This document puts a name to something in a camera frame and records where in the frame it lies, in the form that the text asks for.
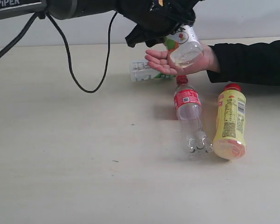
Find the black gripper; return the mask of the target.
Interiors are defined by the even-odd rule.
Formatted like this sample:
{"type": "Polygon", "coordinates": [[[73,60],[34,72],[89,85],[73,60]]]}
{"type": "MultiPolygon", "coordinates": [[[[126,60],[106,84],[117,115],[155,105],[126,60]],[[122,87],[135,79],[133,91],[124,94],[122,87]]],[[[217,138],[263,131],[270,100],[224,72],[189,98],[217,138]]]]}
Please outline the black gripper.
{"type": "Polygon", "coordinates": [[[147,47],[164,43],[165,37],[181,25],[193,26],[196,20],[195,0],[117,0],[115,11],[136,23],[126,36],[133,48],[144,42],[147,47]]]}

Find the black sleeved forearm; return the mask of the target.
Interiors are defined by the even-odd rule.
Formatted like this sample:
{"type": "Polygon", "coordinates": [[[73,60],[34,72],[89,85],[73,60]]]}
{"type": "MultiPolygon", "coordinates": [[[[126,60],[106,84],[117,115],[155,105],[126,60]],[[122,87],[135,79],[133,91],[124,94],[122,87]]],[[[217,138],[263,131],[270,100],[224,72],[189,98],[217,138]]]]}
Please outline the black sleeved forearm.
{"type": "Polygon", "coordinates": [[[218,71],[207,69],[212,83],[280,86],[280,40],[250,45],[220,43],[210,48],[219,66],[218,71]]]}

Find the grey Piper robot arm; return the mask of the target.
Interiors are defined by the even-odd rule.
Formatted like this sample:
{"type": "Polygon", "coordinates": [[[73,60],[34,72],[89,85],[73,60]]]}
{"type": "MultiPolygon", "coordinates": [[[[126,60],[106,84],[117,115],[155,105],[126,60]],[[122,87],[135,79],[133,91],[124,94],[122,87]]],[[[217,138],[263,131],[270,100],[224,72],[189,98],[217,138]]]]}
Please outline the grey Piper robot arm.
{"type": "Polygon", "coordinates": [[[115,11],[136,23],[126,36],[133,48],[163,43],[181,25],[193,26],[196,0],[0,0],[0,20],[24,14],[47,12],[58,20],[115,11]]]}

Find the person's open hand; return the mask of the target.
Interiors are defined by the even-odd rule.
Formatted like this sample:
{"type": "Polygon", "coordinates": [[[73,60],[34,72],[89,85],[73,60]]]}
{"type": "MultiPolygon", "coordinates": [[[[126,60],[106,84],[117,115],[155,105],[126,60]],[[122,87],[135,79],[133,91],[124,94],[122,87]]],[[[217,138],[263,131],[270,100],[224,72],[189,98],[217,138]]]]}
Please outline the person's open hand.
{"type": "Polygon", "coordinates": [[[195,74],[200,71],[212,71],[220,73],[220,65],[218,58],[213,49],[206,45],[203,46],[203,57],[196,63],[187,66],[186,68],[177,67],[169,57],[168,51],[158,51],[154,49],[146,50],[145,59],[148,61],[149,67],[160,73],[172,75],[172,76],[183,76],[195,74]]]}

